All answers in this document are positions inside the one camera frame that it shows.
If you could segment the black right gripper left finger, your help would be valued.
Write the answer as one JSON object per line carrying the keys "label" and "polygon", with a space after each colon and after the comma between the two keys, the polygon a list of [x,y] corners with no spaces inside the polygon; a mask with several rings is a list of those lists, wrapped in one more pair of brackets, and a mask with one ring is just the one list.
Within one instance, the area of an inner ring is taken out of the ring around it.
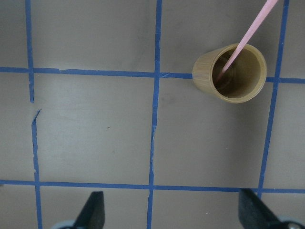
{"label": "black right gripper left finger", "polygon": [[102,191],[94,191],[76,218],[74,229],[102,229],[105,224],[104,195]]}

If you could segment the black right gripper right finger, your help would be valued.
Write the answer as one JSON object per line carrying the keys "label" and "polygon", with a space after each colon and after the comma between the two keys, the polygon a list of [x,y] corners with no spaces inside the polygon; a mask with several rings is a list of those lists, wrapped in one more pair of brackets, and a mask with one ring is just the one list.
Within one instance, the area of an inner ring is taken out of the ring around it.
{"label": "black right gripper right finger", "polygon": [[291,221],[281,221],[248,188],[239,191],[238,218],[244,229],[292,229]]}

